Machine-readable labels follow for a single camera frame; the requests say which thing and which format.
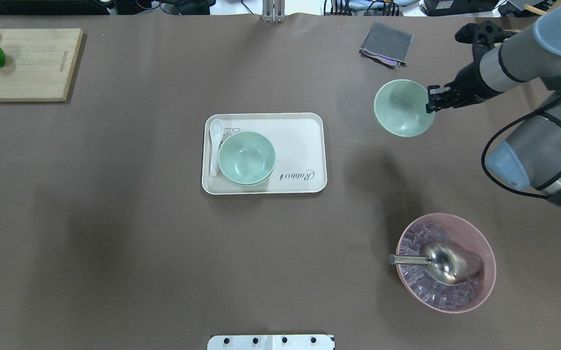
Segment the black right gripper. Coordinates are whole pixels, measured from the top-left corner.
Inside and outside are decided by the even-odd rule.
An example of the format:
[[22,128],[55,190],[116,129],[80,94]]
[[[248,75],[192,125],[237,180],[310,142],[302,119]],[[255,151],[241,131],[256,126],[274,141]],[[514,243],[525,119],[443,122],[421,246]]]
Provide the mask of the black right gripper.
[[444,86],[428,86],[426,112],[432,113],[448,108],[462,108],[480,104],[500,95],[489,87],[480,73],[480,64],[471,63],[461,69],[454,81]]

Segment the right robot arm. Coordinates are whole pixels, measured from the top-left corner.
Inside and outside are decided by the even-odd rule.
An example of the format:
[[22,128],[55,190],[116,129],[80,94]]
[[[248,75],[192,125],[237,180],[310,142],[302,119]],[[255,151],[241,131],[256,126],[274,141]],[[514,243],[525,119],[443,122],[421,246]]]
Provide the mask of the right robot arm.
[[561,207],[561,6],[519,33],[486,20],[461,27],[455,38],[472,45],[473,61],[452,82],[427,87],[426,111],[480,104],[541,80],[550,95],[490,138],[481,167],[501,188]]

